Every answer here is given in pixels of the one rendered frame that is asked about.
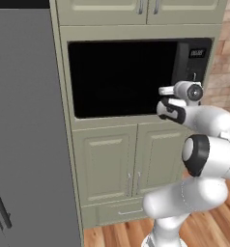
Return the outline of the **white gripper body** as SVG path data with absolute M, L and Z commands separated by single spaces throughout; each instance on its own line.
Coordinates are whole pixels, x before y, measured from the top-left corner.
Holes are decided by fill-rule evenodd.
M 158 93 L 161 96 L 173 96 L 174 95 L 174 87 L 173 86 L 159 87 Z

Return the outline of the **pale green cupboard door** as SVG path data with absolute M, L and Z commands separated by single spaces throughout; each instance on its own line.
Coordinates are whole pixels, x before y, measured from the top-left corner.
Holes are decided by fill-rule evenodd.
M 181 152 L 186 137 L 187 129 L 176 123 L 141 123 L 138 126 L 134 197 L 142 196 L 181 178 Z M 141 179 L 138 195 L 135 195 L 137 172 L 141 172 Z
M 132 186 L 137 126 L 111 126 L 72 133 L 79 198 L 82 206 L 127 198 Z
M 61 25 L 145 24 L 147 0 L 138 14 L 138 0 L 56 0 Z
M 219 24 L 222 22 L 227 0 L 149 0 L 148 24 Z

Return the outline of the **grey fridge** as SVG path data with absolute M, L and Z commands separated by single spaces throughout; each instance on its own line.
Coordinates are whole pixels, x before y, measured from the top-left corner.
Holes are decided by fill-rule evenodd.
M 80 247 L 49 10 L 0 10 L 0 247 Z

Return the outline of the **pale green drawer front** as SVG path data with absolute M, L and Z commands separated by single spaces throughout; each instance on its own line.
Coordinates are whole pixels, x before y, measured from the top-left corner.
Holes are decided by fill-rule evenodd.
M 129 215 L 119 215 L 118 211 L 133 211 L 142 208 L 140 200 L 129 200 L 118 203 L 105 204 L 97 207 L 97 223 L 110 225 L 145 217 L 144 211 Z

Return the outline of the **pale green cupboard unit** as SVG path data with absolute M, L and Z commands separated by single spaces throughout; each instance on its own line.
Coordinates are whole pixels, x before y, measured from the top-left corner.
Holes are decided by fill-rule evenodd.
M 97 207 L 79 198 L 72 133 L 75 130 L 157 124 L 159 87 L 179 81 L 207 84 L 222 22 L 219 24 L 61 25 L 50 0 L 57 64 L 72 164 L 77 215 L 82 228 L 97 223 Z

